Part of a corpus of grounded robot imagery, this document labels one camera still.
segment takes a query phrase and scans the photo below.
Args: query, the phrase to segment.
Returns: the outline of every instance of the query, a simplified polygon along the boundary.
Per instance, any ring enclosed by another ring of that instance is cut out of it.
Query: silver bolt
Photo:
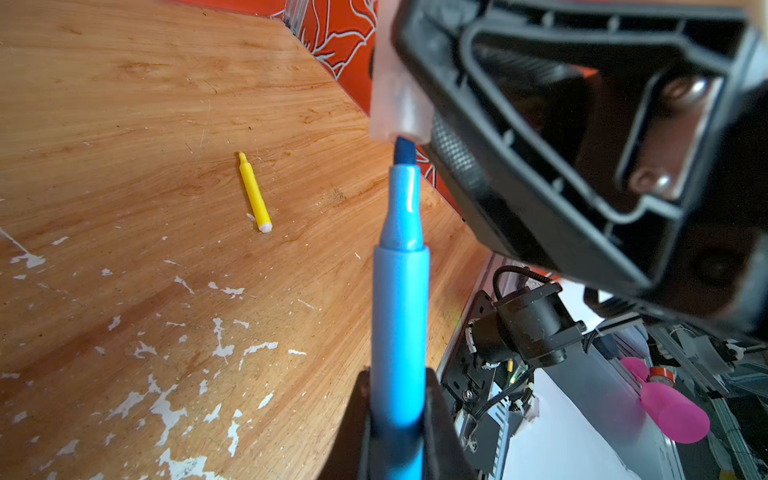
[[[699,76],[678,77],[661,89],[664,106],[672,111],[684,111],[692,107],[707,93],[708,82]]]
[[[629,188],[636,194],[661,195],[672,185],[672,177],[660,167],[640,167],[629,177]]]

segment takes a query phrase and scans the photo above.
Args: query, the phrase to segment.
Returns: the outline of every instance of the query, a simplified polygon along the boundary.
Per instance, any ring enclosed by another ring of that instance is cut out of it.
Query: yellow pen
[[[272,231],[272,220],[266,212],[266,205],[264,205],[264,199],[261,197],[259,184],[256,183],[256,176],[253,175],[253,167],[250,166],[243,152],[237,156],[240,158],[240,175],[243,177],[245,190],[248,192],[248,200],[250,200],[250,206],[253,208],[256,225],[259,226],[261,233],[269,233]]]

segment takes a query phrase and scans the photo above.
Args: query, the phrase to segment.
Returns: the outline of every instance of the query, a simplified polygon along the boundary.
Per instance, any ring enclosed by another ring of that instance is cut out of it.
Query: pink silicone object
[[[685,395],[662,383],[645,383],[640,404],[667,437],[679,443],[695,443],[707,436],[707,413]]]
[[[624,365],[624,368],[629,370],[629,373],[631,373],[634,378],[637,379],[637,381],[640,383],[645,383],[648,380],[650,370],[642,359],[638,359],[633,356],[625,356],[620,361],[621,364]]]

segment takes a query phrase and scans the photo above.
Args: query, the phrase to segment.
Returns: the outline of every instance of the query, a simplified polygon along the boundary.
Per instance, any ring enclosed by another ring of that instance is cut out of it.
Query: blue highlighter
[[[422,477],[429,249],[419,214],[420,180],[415,145],[399,137],[389,168],[389,210],[373,251],[373,480]]]

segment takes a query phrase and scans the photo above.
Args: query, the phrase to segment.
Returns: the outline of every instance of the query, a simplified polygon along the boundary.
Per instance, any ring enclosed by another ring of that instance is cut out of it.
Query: wooden table
[[[0,476],[313,478],[369,363],[391,147],[279,21],[2,11]],[[423,189],[437,366],[486,250]]]

